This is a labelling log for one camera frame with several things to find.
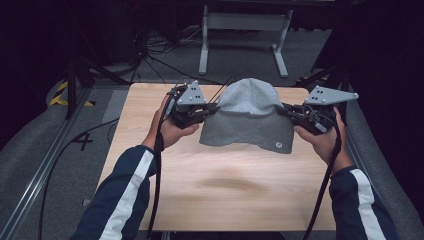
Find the gray cap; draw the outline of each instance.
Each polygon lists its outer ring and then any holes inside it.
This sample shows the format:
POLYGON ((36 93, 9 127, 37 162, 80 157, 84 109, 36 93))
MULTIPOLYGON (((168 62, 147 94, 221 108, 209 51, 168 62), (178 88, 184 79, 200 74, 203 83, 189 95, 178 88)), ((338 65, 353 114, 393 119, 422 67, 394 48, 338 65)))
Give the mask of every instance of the gray cap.
POLYGON ((206 118, 199 142, 208 146, 250 143, 291 153, 293 125, 277 114, 275 106, 283 107, 271 84, 253 78, 233 83, 221 94, 218 112, 206 118))

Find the hand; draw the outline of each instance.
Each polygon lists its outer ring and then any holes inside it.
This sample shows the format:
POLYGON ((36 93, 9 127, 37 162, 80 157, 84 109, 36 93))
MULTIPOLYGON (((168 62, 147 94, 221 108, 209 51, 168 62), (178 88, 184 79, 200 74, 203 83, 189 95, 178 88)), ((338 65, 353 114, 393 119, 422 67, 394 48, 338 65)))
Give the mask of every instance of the hand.
MULTIPOLYGON (((340 153, 337 155, 336 162, 334 163, 333 171, 334 174, 338 170, 352 166, 352 161, 350 160, 347 151, 346 151, 346 128, 345 124, 343 123, 340 112, 337 110, 337 108, 334 108, 334 111, 336 112, 336 120, 337 125, 340 129, 340 137, 342 141, 342 146, 340 153)), ((315 152, 321 157, 322 160, 324 160, 327 165, 329 164, 331 160, 331 154, 333 152, 334 144, 336 142, 337 133, 334 128, 332 128, 329 132, 321 134, 321 135, 313 135, 312 133, 308 132, 306 129, 295 126, 294 130, 299 136, 312 144, 315 152)))
MULTIPOLYGON (((165 98, 162 100, 162 104, 160 108, 155 112, 155 115, 153 117, 149 133, 147 134, 144 141, 141 143, 142 145, 149 147, 151 149, 154 149, 155 147, 155 139, 156 139, 157 129, 159 126, 159 120, 168 98, 169 98, 169 95, 166 95, 165 98)), ((199 124, 193 124, 187 128, 180 129, 177 126, 175 126, 169 119, 165 120, 162 123, 162 127, 160 130, 163 137, 164 148, 174 145, 176 142, 178 142, 178 140, 181 137, 191 135, 197 129, 199 129, 199 124)))

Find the white stripe on sleeve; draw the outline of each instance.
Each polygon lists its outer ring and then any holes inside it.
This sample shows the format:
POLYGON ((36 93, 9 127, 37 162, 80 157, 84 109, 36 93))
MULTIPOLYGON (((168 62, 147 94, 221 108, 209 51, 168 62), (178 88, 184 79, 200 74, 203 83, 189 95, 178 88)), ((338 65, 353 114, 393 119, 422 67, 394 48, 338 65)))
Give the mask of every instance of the white stripe on sleeve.
POLYGON ((358 211, 361 216, 362 224, 365 228, 365 234, 368 239, 386 239, 380 224, 378 223, 377 216, 371 207, 374 203, 374 194, 372 192, 371 184, 365 174, 359 170, 354 169, 350 171, 358 183, 358 197, 359 206, 358 211))
POLYGON ((138 189, 146 177, 147 170, 149 170, 152 159, 153 154, 149 151, 146 151, 141 157, 140 163, 138 164, 134 175, 131 177, 131 180, 128 182, 124 194, 119 200, 115 211, 107 221, 100 239, 122 239, 122 228, 132 214, 132 207, 137 197, 138 189))

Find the sleeve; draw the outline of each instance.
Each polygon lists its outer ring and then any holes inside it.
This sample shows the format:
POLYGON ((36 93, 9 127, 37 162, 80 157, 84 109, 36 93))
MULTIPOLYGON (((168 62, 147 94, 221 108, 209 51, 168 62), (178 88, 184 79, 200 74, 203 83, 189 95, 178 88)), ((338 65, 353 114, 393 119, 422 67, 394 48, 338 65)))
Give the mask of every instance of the sleeve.
POLYGON ((331 178, 330 196, 337 239, 399 239, 381 199, 357 167, 344 168, 331 178))
POLYGON ((71 239, 133 239, 149 203, 149 177, 156 173, 151 149, 126 150, 97 192, 71 239))

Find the person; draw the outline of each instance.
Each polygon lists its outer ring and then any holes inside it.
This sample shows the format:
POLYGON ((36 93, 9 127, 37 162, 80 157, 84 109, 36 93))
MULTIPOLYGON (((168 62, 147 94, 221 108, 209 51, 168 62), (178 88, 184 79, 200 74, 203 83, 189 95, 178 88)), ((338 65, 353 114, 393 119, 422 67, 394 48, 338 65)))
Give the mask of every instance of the person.
MULTIPOLYGON (((168 97, 156 111, 141 145, 127 149, 112 173, 100 184, 71 239, 133 239, 148 206, 149 177, 156 173, 154 145, 161 113, 168 97)), ((354 166, 346 151, 345 126, 337 113, 342 150, 332 170, 330 196, 337 239, 398 239, 393 221, 364 173, 354 166)), ((198 124, 180 129, 165 120, 161 126, 164 148, 193 134, 198 124)), ((312 144, 327 164, 336 132, 315 136, 300 126, 295 131, 312 144)))

